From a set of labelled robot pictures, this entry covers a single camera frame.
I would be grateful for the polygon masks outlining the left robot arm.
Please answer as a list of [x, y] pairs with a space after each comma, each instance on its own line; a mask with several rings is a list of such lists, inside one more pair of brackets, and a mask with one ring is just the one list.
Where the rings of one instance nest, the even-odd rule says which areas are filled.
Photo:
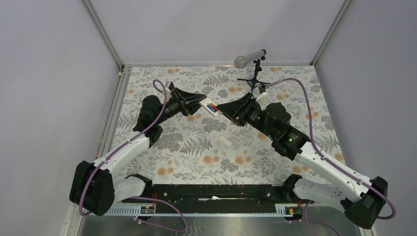
[[142, 100], [136, 125], [131, 136], [107, 154], [93, 162], [82, 161], [75, 170], [69, 199], [79, 207], [82, 216], [104, 215], [119, 201], [136, 197], [147, 202], [152, 197], [151, 180], [135, 174], [115, 180], [121, 170], [140, 153], [152, 147], [161, 136], [161, 123], [178, 113], [193, 115], [207, 98], [203, 93], [191, 93], [176, 88], [173, 83], [163, 87], [161, 101], [155, 95]]

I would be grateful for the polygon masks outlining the white battery cover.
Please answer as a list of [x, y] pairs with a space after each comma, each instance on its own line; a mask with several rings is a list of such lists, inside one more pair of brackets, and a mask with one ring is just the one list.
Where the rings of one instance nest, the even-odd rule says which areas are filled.
[[221, 136], [220, 138], [219, 138], [219, 140], [222, 142], [222, 143], [224, 143], [227, 147], [230, 147], [231, 145], [232, 145], [232, 143], [226, 138], [226, 137], [224, 137], [224, 136]]

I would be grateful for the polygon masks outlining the white remote control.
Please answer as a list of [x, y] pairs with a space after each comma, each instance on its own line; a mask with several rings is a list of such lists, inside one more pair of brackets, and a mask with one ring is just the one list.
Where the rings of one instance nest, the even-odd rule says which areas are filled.
[[217, 105], [208, 97], [200, 101], [199, 104], [214, 118], [218, 118], [222, 115], [222, 112], [218, 110]]

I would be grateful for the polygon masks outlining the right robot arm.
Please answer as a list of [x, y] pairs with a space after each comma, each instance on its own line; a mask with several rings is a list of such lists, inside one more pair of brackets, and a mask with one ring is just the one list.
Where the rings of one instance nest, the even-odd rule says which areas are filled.
[[291, 175], [282, 189], [284, 200], [312, 200], [337, 209], [355, 225], [371, 229], [387, 202], [388, 182], [382, 177], [370, 178], [324, 153], [312, 140], [290, 125], [291, 115], [281, 103], [271, 103], [262, 109], [251, 93], [218, 110], [237, 126], [250, 124], [268, 136], [274, 150], [307, 166], [329, 181], [320, 184]]

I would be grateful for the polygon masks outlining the red battery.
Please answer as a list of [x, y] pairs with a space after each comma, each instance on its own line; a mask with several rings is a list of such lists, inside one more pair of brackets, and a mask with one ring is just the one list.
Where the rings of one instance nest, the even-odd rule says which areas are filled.
[[215, 109], [216, 109], [216, 111], [218, 110], [218, 109], [217, 109], [217, 107], [216, 107], [213, 103], [208, 103], [208, 104], [207, 104], [207, 107], [208, 107], [208, 108], [213, 107], [213, 108], [215, 108]]

